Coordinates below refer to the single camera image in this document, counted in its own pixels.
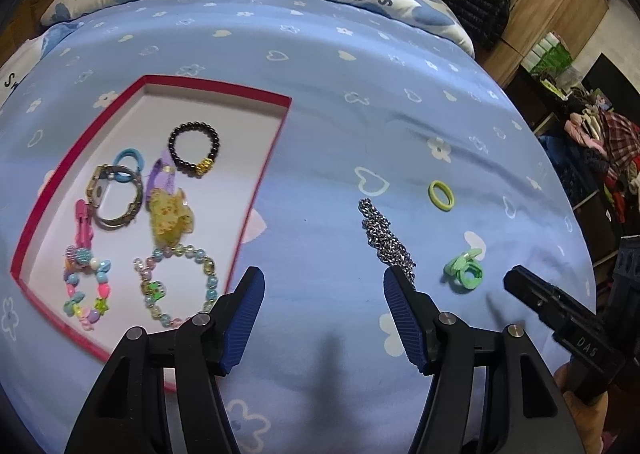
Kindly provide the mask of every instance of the human hand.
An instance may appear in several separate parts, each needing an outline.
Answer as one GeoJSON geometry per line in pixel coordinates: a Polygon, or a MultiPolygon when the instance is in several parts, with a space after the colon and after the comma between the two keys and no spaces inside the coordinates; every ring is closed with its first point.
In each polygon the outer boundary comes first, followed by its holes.
{"type": "Polygon", "coordinates": [[[554,374],[554,379],[562,391],[562,397],[571,416],[574,418],[586,454],[600,454],[602,452],[604,420],[607,416],[607,407],[609,407],[609,395],[604,392],[591,405],[583,404],[570,390],[564,390],[568,370],[569,364],[560,367],[554,374]]]}

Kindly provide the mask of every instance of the purple hair clip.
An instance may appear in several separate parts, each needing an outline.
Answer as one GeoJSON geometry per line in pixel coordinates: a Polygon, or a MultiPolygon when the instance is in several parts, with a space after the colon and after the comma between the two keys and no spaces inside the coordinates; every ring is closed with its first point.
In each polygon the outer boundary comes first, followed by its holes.
{"type": "Polygon", "coordinates": [[[166,190],[169,195],[174,194],[175,164],[169,150],[164,148],[160,158],[154,163],[149,179],[146,182],[145,198],[148,203],[153,189],[166,190]]]}

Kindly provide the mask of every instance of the screw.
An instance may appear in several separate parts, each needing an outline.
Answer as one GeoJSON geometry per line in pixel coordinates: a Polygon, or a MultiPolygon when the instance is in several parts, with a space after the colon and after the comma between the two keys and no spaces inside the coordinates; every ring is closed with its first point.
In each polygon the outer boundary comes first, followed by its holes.
{"type": "Polygon", "coordinates": [[[208,324],[210,320],[211,317],[208,313],[196,313],[196,315],[191,319],[191,322],[196,326],[204,326],[205,324],[208,324]]]}
{"type": "Polygon", "coordinates": [[[507,328],[507,331],[509,332],[509,335],[517,339],[524,335],[524,328],[520,324],[511,324],[507,328]]]}
{"type": "Polygon", "coordinates": [[[142,328],[135,327],[127,330],[127,338],[129,340],[138,340],[142,336],[142,328]]]}
{"type": "Polygon", "coordinates": [[[452,324],[455,324],[458,319],[455,315],[453,315],[453,313],[444,311],[443,313],[438,315],[438,320],[446,326],[451,326],[452,324]]]}

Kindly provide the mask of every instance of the metal chain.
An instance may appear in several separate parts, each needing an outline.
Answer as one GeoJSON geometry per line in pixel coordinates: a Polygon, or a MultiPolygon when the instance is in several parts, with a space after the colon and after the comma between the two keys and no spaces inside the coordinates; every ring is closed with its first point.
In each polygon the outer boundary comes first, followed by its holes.
{"type": "Polygon", "coordinates": [[[389,229],[391,226],[389,220],[373,206],[373,203],[368,198],[361,199],[358,202],[358,210],[364,216],[362,228],[367,232],[369,246],[378,251],[378,259],[389,266],[399,266],[413,285],[415,263],[404,244],[389,229]]]}

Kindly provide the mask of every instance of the blue gripper pad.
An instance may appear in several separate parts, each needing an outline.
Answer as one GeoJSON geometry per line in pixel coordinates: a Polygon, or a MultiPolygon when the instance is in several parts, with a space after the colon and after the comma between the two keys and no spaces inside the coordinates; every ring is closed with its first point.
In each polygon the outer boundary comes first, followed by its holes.
{"type": "Polygon", "coordinates": [[[400,283],[393,271],[388,268],[385,272],[383,283],[386,303],[391,310],[391,315],[398,328],[400,340],[404,346],[404,352],[409,361],[418,367],[422,373],[427,367],[427,357],[424,352],[424,336],[409,303],[400,288],[400,283]]]}
{"type": "Polygon", "coordinates": [[[264,298],[264,275],[260,270],[256,271],[248,280],[248,286],[243,286],[241,281],[234,292],[234,296],[239,295],[242,299],[225,332],[224,349],[219,362],[225,374],[229,374],[231,368],[240,363],[264,298]]]}

